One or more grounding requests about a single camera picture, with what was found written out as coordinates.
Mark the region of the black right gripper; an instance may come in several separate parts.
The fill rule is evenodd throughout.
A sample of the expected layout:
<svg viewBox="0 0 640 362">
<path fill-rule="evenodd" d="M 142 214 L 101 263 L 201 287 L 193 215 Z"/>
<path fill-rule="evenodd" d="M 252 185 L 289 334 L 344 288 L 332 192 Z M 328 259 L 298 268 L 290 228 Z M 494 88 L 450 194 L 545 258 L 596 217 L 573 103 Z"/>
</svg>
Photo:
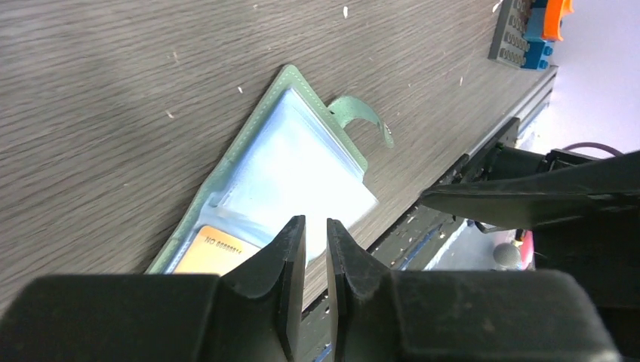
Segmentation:
<svg viewBox="0 0 640 362">
<path fill-rule="evenodd" d="M 639 359 L 639 153 L 597 160 L 498 143 L 471 183 L 423 192 L 426 207 L 533 233 L 537 268 L 572 275 L 627 361 Z"/>
</svg>

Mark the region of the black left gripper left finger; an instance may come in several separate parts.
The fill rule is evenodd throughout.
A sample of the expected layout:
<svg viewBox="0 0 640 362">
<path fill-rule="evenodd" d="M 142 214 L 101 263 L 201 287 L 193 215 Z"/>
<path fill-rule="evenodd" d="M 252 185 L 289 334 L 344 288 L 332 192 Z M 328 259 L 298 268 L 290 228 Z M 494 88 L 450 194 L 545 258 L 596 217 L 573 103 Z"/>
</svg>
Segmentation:
<svg viewBox="0 0 640 362">
<path fill-rule="evenodd" d="M 224 276 L 49 275 L 1 319 L 3 361 L 292 361 L 305 225 Z"/>
</svg>

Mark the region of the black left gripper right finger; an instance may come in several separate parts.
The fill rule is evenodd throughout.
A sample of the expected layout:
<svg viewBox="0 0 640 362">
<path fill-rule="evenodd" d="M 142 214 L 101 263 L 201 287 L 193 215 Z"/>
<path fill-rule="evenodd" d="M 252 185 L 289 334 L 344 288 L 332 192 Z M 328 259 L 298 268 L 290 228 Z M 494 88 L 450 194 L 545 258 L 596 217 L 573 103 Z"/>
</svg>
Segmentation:
<svg viewBox="0 0 640 362">
<path fill-rule="evenodd" d="M 399 271 L 327 221 L 336 361 L 619 361 L 585 290 L 560 271 Z"/>
</svg>

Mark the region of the green card holder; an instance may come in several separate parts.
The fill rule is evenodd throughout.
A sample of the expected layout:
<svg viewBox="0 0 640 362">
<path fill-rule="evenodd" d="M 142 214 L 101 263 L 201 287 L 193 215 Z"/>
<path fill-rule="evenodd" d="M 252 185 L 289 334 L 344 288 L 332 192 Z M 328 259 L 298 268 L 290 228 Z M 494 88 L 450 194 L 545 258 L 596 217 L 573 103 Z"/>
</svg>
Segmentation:
<svg viewBox="0 0 640 362">
<path fill-rule="evenodd" d="M 204 225 L 262 250 L 297 215 L 307 226 L 304 260 L 320 256 L 326 219 L 349 227 L 377 205 L 364 184 L 368 162 L 345 130 L 356 120 L 372 123 L 393 147 L 390 129 L 367 103 L 341 96 L 325 104 L 296 66 L 283 66 L 148 272 L 173 274 Z"/>
</svg>

